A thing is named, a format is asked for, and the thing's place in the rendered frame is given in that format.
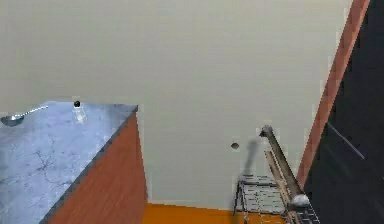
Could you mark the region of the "clear shaker with black cap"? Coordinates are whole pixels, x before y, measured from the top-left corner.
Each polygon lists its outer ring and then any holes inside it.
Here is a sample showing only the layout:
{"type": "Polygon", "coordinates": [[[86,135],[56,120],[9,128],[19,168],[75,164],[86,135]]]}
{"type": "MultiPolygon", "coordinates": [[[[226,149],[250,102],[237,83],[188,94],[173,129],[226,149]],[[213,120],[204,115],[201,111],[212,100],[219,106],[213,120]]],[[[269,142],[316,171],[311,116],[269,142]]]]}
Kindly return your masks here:
{"type": "Polygon", "coordinates": [[[86,113],[80,101],[73,102],[73,110],[74,110],[75,117],[79,122],[83,123],[87,120],[86,113]]]}

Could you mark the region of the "brown framed dark doorway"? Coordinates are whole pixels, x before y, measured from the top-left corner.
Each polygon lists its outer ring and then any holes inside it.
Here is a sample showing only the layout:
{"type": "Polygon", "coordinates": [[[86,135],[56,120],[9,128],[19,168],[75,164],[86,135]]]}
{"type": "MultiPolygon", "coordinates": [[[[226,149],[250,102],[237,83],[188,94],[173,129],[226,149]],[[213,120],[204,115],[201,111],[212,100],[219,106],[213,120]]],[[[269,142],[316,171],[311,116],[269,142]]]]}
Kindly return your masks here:
{"type": "Polygon", "coordinates": [[[384,224],[384,0],[352,0],[297,179],[321,224],[384,224]]]}

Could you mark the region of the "brown cabinet with marble top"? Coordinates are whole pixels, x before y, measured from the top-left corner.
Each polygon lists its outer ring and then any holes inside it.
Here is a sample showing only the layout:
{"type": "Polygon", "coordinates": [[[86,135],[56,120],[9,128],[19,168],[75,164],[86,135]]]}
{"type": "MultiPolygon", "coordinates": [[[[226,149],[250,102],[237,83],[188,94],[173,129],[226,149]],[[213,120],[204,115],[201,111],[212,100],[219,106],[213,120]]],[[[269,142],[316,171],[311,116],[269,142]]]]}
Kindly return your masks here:
{"type": "Polygon", "coordinates": [[[0,122],[0,224],[141,224],[147,188],[137,121],[126,104],[48,101],[0,122]]]}

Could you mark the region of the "white round lump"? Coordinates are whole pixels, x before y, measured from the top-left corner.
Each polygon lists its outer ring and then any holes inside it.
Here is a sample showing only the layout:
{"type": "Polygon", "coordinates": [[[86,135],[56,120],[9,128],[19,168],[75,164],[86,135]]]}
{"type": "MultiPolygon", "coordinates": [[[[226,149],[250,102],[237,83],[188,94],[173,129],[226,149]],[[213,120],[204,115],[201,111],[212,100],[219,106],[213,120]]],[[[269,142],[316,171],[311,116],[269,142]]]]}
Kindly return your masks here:
{"type": "Polygon", "coordinates": [[[310,204],[310,200],[305,194],[299,194],[292,198],[291,204],[296,207],[307,207],[310,204]]]}

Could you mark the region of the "grey metal ladle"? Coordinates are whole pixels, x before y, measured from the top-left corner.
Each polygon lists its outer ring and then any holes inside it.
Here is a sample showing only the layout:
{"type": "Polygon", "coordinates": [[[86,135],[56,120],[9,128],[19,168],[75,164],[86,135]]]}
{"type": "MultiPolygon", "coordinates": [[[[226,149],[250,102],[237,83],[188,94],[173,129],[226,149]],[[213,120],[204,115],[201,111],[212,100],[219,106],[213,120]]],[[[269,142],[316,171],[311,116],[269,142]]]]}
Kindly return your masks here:
{"type": "Polygon", "coordinates": [[[14,127],[14,126],[21,124],[27,115],[34,113],[34,112],[37,112],[39,110],[43,110],[43,109],[46,109],[46,106],[34,108],[34,109],[31,109],[31,110],[24,112],[22,114],[3,116],[0,118],[0,122],[5,126],[14,127]]]}

